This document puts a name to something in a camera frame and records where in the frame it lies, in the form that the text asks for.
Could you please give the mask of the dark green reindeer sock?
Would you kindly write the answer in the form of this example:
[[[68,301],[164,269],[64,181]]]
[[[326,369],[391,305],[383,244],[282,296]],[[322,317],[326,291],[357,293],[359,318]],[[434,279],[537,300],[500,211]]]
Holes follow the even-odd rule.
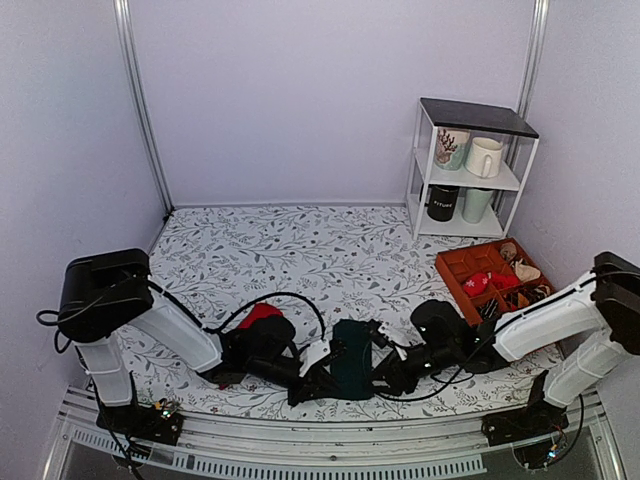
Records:
[[[374,396],[369,326],[364,322],[342,319],[333,326],[333,339],[344,347],[344,352],[330,365],[330,373],[337,384],[333,397],[369,400]]]

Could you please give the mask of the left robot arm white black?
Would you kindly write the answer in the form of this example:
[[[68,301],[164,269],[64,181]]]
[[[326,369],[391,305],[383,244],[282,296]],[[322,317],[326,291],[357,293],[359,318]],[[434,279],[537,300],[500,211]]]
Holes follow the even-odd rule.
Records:
[[[116,332],[130,325],[177,354],[200,378],[228,386],[247,375],[287,390],[296,406],[339,392],[327,366],[341,351],[326,336],[303,348],[284,314],[259,297],[231,314],[235,328],[211,328],[150,278],[148,255],[137,248],[79,258],[66,268],[56,325],[78,349],[111,419],[128,434],[148,426],[134,401],[135,383],[124,365]]]

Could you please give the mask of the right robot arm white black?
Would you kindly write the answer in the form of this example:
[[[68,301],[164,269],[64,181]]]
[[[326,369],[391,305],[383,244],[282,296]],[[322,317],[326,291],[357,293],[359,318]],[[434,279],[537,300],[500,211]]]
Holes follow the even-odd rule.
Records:
[[[537,436],[564,409],[619,364],[639,353],[639,269],[602,252],[593,268],[546,299],[471,327],[446,301],[428,300],[410,322],[422,341],[401,346],[383,331],[376,343],[392,352],[373,370],[376,395],[414,402],[419,379],[453,367],[484,374],[500,370],[529,353],[565,338],[587,339],[563,362],[540,374],[517,427]]]

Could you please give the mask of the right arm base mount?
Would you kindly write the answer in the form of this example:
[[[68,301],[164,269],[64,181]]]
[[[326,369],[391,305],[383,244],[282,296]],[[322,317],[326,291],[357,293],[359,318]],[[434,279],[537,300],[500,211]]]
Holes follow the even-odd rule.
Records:
[[[544,382],[548,371],[539,374],[532,385],[527,404],[522,408],[485,415],[481,432],[490,446],[519,442],[548,434],[545,443],[517,447],[516,461],[529,471],[546,469],[563,459],[574,447],[565,428],[569,426],[565,407],[545,401]]]

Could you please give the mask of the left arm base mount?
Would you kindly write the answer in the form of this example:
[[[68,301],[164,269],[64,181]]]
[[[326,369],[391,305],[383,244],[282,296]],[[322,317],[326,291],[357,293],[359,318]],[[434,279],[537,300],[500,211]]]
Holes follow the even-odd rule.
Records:
[[[128,439],[176,446],[184,422],[184,416],[178,412],[179,403],[161,398],[152,405],[141,405],[132,376],[129,376],[127,386],[131,399],[118,406],[107,406],[99,389],[94,387],[99,409],[96,424],[105,430],[120,433]]]

